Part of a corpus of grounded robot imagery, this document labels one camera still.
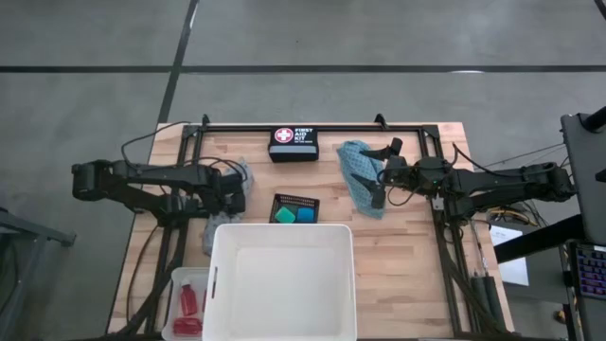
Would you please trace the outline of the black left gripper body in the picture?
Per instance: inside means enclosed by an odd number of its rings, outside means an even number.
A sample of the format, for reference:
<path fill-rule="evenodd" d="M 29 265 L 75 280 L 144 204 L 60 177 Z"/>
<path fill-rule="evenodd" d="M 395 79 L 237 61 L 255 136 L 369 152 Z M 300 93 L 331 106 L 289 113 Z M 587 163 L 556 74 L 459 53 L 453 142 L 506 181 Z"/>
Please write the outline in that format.
<path fill-rule="evenodd" d="M 245 211 L 245 195 L 242 187 L 243 178 L 238 173 L 212 177 L 210 213 L 238 214 Z"/>

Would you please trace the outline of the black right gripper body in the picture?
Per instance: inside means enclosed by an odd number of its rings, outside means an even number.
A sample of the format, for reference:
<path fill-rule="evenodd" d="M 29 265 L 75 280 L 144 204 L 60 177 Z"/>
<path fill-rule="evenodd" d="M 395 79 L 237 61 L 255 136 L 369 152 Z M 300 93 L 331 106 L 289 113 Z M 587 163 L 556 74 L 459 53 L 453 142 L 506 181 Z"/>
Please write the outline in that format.
<path fill-rule="evenodd" d="M 383 182 L 417 194 L 437 194 L 449 173 L 450 163 L 443 158 L 423 157 L 409 165 L 404 157 L 391 156 L 383 170 Z"/>

